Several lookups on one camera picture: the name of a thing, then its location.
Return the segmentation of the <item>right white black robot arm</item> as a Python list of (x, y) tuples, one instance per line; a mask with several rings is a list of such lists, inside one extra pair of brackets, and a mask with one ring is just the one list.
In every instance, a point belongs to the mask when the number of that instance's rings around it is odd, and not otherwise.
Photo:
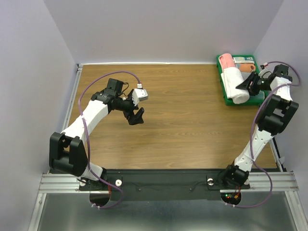
[(261, 90), (268, 91), (268, 96), (254, 118), (248, 144), (221, 176), (221, 182), (227, 188), (241, 187), (247, 182), (265, 145), (285, 130), (299, 108), (290, 93), (290, 87), (293, 86), (293, 79), (289, 76), (291, 66), (278, 61), (274, 64), (273, 71), (268, 71), (268, 64), (265, 63), (261, 66), (260, 73), (252, 72), (236, 86), (239, 90), (247, 90), (251, 96), (257, 95)]

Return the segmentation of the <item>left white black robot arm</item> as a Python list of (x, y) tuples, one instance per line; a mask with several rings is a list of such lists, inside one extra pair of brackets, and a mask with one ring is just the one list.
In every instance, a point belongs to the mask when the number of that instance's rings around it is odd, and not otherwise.
[(129, 125), (144, 123), (144, 108), (141, 101), (148, 99), (146, 89), (137, 84), (128, 96), (123, 97), (124, 82), (109, 79), (102, 91), (94, 93), (79, 117), (62, 132), (50, 137), (50, 168), (90, 180), (91, 185), (101, 190), (107, 185), (106, 169), (90, 162), (90, 134), (111, 111), (121, 111)]

